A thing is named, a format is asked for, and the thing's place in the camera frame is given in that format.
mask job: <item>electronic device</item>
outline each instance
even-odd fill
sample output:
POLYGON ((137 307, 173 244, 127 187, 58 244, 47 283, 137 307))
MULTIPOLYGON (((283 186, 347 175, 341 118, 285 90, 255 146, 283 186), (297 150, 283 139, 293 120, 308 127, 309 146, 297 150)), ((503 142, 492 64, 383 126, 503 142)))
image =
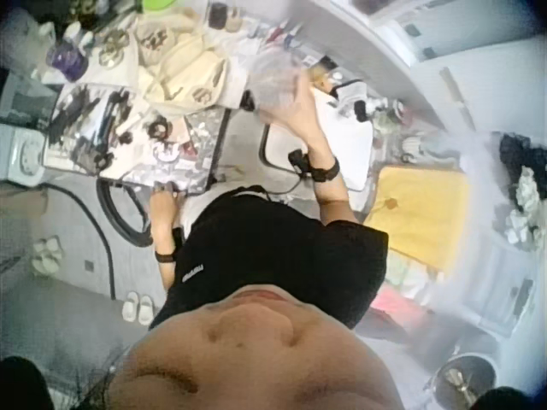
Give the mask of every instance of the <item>electronic device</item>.
POLYGON ((0 179, 33 187, 44 176, 45 136, 40 131, 0 124, 0 179))

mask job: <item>black watch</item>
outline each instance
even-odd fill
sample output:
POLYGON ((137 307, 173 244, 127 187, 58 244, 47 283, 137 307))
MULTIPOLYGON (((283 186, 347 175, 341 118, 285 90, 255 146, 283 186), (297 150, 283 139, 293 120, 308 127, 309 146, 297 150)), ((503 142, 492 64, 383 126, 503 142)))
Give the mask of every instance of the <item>black watch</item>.
POLYGON ((340 174, 340 163, 338 162, 338 158, 334 157, 334 167, 328 170, 313 168, 310 165, 309 173, 311 173, 311 178, 314 180, 314 182, 321 183, 332 181, 340 174))
POLYGON ((171 255, 160 255, 156 252, 156 260, 159 263, 175 263, 176 262, 175 255, 176 255, 176 251, 173 252, 171 255))
POLYGON ((303 177, 309 173, 311 178, 315 182, 319 183, 332 181, 340 174, 340 163, 338 162, 338 158, 336 156, 334 157, 334 167, 328 170, 313 168, 309 164, 308 154, 304 154, 301 149, 292 151, 289 154, 289 162, 294 167, 298 175, 303 177))

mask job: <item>black clothing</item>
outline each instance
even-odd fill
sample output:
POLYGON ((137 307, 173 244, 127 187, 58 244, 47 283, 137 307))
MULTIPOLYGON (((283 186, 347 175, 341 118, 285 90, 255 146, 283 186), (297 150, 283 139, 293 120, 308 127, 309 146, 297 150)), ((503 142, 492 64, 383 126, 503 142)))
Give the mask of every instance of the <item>black clothing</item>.
POLYGON ((323 226, 282 203, 234 196, 245 191, 219 197, 192 226, 150 328, 246 285, 273 284, 353 329, 384 281, 387 234, 347 221, 323 226))

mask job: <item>white slipper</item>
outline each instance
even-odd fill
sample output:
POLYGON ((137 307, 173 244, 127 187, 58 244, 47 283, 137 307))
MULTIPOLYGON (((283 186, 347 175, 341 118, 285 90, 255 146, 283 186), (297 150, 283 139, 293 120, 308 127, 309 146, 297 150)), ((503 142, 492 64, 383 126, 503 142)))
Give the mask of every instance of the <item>white slipper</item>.
POLYGON ((138 322, 142 326, 148 326, 154 320, 154 302, 150 296, 143 296, 138 310, 138 322))
POLYGON ((41 255, 46 250, 45 239, 40 239, 39 241, 36 241, 32 246, 34 247, 34 252, 36 253, 36 255, 41 255))
POLYGON ((58 237, 50 237, 47 241, 45 241, 45 247, 50 252, 57 252, 61 250, 61 243, 59 242, 58 237))
POLYGON ((129 292, 126 302, 123 304, 121 316, 126 322, 134 322, 137 318, 138 295, 135 292, 129 292))
POLYGON ((50 256, 37 256, 32 258, 32 267, 36 272, 44 276, 53 276, 59 272, 59 269, 61 268, 59 263, 50 256))

